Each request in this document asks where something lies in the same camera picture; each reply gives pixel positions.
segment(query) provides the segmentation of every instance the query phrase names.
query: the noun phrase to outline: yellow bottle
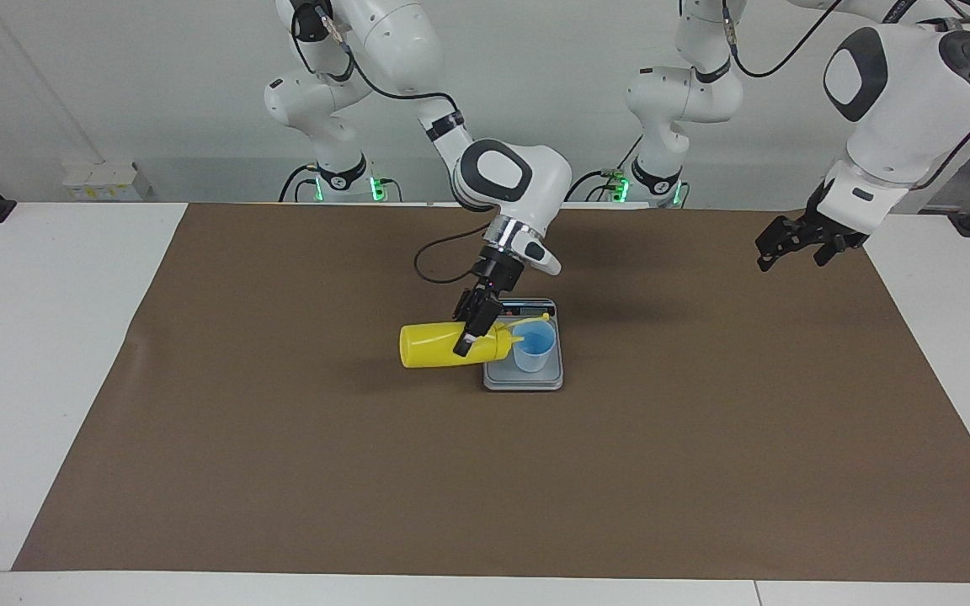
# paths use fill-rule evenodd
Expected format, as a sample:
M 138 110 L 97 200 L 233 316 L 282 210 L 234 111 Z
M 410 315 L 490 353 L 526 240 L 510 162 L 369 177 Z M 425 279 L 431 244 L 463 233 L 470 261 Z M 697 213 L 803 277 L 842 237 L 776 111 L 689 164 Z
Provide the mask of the yellow bottle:
M 507 358 L 512 345 L 522 341 L 522 338 L 512 337 L 511 331 L 502 323 L 496 323 L 462 358 L 455 355 L 454 349 L 465 326 L 462 322 L 404 326 L 399 333 L 399 358 L 404 367 L 448 368 L 495 362 Z

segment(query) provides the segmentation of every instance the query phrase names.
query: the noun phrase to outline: white wall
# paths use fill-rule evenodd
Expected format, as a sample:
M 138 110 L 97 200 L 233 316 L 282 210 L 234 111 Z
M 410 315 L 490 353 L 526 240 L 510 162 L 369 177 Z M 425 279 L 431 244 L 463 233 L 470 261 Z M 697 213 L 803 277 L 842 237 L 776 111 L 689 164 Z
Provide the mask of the white wall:
M 423 0 L 447 88 L 478 136 L 547 143 L 576 173 L 615 165 L 639 133 L 623 100 L 640 66 L 684 65 L 675 0 Z M 743 56 L 765 68 L 818 13 L 751 3 Z M 821 72 L 863 20 L 834 16 L 784 72 L 747 80 L 724 126 L 692 125 L 695 207 L 801 207 L 850 124 Z M 263 86 L 296 68 L 270 0 L 0 0 L 0 189 L 60 199 L 61 162 L 136 160 L 163 199 L 273 199 L 307 139 L 269 118 Z M 412 109 L 370 97 L 344 114 L 408 199 L 446 199 Z

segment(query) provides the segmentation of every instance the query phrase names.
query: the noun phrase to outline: kitchen scale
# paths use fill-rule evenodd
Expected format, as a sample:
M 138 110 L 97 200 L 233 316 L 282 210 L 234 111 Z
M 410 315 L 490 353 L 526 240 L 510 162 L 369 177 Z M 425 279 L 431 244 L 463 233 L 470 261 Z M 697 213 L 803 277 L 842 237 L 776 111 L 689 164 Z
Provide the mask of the kitchen scale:
M 558 391 L 563 387 L 563 359 L 561 334 L 557 325 L 556 303 L 550 299 L 501 299 L 504 311 L 497 322 L 509 323 L 526 318 L 540 318 L 549 314 L 549 323 L 556 330 L 556 348 L 546 361 L 546 367 L 528 373 L 515 365 L 514 353 L 507 358 L 485 364 L 485 387 L 490 391 Z

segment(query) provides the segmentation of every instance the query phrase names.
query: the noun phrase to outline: white table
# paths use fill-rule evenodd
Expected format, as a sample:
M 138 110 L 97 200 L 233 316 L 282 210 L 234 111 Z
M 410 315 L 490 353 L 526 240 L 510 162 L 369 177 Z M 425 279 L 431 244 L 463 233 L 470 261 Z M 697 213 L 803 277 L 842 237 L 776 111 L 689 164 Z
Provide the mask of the white table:
M 936 584 L 8 572 L 184 211 L 22 205 L 0 226 L 0 603 L 970 606 Z M 970 241 L 908 215 L 867 250 L 970 430 Z

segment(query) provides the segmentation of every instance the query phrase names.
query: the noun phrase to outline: digital scale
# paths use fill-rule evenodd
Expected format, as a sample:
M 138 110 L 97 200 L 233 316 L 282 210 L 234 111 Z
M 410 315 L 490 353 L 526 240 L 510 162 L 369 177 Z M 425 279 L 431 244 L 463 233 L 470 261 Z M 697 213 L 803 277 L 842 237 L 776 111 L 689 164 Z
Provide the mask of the digital scale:
M 502 360 L 488 362 L 484 370 L 485 387 L 490 391 L 558 391 L 563 387 L 563 359 L 556 303 L 550 299 L 501 299 L 500 303 L 504 304 L 504 313 L 497 322 L 516 322 L 549 314 L 549 323 L 556 330 L 556 349 L 546 361 L 546 367 L 535 373 L 517 367 L 514 353 Z

